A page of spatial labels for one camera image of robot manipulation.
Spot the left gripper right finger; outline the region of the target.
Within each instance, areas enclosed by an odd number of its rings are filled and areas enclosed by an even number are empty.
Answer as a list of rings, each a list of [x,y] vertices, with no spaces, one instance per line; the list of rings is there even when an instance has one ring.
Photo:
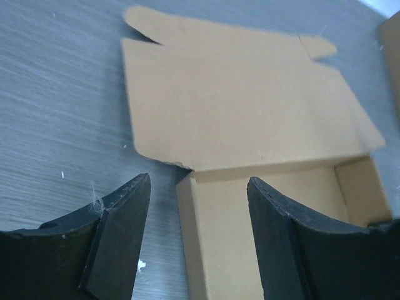
[[[342,222],[258,177],[247,200],[265,299],[398,299],[399,221]]]

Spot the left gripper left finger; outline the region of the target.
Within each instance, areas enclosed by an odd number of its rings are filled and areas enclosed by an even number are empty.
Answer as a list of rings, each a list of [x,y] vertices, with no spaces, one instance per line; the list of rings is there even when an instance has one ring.
[[[2,299],[131,299],[151,195],[140,174],[97,203],[1,233]]]

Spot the brown cardboard box sheet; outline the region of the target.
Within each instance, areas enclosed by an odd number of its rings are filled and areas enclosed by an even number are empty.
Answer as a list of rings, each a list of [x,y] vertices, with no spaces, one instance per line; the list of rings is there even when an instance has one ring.
[[[371,153],[385,140],[330,41],[166,14],[124,20],[136,151],[189,170],[176,186],[192,299],[265,299],[247,186],[262,179],[330,218],[394,220]]]

